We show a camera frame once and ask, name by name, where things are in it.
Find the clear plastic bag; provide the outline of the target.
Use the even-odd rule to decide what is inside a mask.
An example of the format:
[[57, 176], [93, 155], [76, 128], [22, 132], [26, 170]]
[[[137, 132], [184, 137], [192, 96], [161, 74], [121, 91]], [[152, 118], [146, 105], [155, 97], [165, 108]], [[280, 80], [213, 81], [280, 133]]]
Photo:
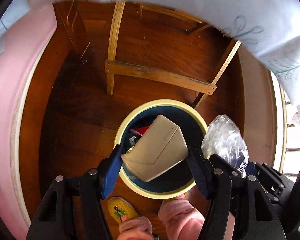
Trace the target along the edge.
[[209, 124], [201, 146], [205, 158], [216, 154], [246, 177], [249, 152], [237, 125], [227, 116], [218, 115]]

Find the left yellow knitted slipper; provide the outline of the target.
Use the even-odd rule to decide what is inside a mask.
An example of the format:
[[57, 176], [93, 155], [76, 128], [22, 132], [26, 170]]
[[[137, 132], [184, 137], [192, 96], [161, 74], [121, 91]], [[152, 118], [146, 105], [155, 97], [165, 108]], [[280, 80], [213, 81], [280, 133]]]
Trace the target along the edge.
[[118, 224], [139, 217], [134, 207], [121, 197], [110, 198], [107, 202], [107, 207], [110, 216]]

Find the wooden folding table frame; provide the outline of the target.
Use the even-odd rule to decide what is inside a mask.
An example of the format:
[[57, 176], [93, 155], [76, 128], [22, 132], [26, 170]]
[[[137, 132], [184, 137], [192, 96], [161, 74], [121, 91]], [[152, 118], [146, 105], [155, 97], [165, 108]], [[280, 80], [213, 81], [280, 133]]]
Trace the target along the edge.
[[104, 71], [107, 74], [107, 93], [113, 95], [115, 75], [138, 77], [197, 91], [198, 95], [192, 103], [192, 107], [197, 109], [207, 96], [212, 95], [217, 89], [216, 84], [237, 53], [241, 46], [241, 41], [232, 39], [229, 42], [229, 45], [217, 64], [217, 72], [211, 82], [200, 81], [192, 77], [183, 76], [163, 69], [116, 61], [117, 43], [125, 5], [125, 1], [117, 1], [113, 11], [109, 35], [108, 56], [104, 67]]

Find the crumpled silver foil wrapper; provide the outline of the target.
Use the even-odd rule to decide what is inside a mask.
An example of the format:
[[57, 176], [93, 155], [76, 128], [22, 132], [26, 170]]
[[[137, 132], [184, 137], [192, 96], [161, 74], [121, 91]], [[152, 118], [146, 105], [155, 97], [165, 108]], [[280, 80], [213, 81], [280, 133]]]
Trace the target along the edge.
[[136, 136], [132, 136], [128, 142], [127, 152], [130, 152], [134, 148], [134, 146], [136, 145], [136, 142], [137, 142]]

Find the dark wooden cabinet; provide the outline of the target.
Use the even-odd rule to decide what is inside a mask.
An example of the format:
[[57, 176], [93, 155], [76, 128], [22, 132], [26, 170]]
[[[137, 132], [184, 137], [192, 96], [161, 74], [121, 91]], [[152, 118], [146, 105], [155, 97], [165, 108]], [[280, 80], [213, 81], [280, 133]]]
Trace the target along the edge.
[[53, 7], [57, 22], [64, 26], [68, 38], [83, 64], [87, 63], [91, 53], [91, 43], [77, 1], [58, 2], [54, 3]]

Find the beige cardboard box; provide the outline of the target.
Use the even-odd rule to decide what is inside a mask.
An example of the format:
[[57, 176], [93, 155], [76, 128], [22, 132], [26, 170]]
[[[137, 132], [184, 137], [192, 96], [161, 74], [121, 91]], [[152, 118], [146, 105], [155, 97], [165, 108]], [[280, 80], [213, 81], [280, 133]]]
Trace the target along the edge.
[[133, 149], [122, 156], [125, 167], [143, 182], [162, 175], [189, 155], [181, 128], [157, 116]]

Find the red paper trash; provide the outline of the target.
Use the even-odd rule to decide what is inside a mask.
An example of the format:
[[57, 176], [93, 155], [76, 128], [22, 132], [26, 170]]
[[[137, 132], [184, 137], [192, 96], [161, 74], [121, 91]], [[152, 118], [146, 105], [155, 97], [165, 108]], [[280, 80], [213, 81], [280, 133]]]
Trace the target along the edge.
[[143, 136], [145, 134], [145, 132], [147, 131], [147, 129], [149, 129], [149, 126], [143, 126], [143, 127], [139, 127], [139, 128], [132, 128], [132, 129], [130, 129], [130, 131], [133, 134], [136, 134], [138, 136]]

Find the pink bed sheet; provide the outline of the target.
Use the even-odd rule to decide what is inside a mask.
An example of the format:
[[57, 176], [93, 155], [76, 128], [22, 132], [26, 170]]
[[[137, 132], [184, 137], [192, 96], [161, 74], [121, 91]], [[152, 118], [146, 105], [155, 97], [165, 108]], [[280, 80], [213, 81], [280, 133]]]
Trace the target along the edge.
[[26, 93], [57, 28], [51, 4], [31, 10], [0, 39], [0, 217], [16, 239], [30, 225], [19, 175], [17, 146]]

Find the round blue trash bin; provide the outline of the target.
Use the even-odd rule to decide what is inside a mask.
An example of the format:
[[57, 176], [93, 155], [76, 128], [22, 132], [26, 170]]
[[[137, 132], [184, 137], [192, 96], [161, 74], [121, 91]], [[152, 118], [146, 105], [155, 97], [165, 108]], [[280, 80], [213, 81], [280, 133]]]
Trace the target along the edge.
[[[125, 150], [128, 150], [128, 142], [132, 137], [130, 130], [150, 125], [160, 114], [181, 128], [188, 146], [196, 146], [200, 149], [208, 130], [206, 122], [189, 105], [170, 99], [150, 101], [130, 112], [117, 130], [114, 145], [120, 144]], [[136, 178], [125, 165], [122, 165], [119, 176], [132, 191], [151, 199], [173, 198], [189, 191], [196, 185], [185, 160], [147, 183]]]

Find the left pink trouser leg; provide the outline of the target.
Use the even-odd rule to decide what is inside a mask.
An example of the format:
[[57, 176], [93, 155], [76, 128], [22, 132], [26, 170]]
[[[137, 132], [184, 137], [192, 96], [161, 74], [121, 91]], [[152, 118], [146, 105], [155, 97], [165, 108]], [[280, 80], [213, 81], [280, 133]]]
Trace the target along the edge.
[[142, 216], [127, 220], [119, 225], [120, 234], [117, 240], [120, 239], [154, 239], [152, 224], [148, 218]]

